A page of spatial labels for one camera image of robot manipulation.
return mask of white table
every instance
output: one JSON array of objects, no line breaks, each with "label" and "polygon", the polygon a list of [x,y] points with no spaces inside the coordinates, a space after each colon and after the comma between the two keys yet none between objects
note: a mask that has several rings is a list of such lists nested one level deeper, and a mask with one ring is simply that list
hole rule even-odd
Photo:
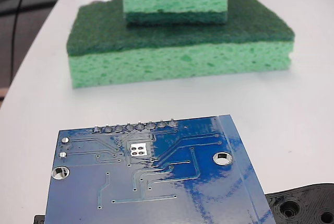
[{"label": "white table", "polygon": [[334,0],[259,0],[296,33],[288,71],[73,90],[66,41],[92,1],[58,1],[0,109],[2,223],[45,213],[60,129],[231,114],[265,193],[334,183]]}]

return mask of circuit board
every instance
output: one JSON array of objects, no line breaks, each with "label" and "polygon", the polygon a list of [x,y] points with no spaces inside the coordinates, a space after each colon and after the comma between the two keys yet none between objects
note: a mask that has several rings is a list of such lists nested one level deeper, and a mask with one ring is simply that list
hole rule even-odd
[{"label": "circuit board", "polygon": [[275,223],[229,115],[59,132],[45,224]]}]

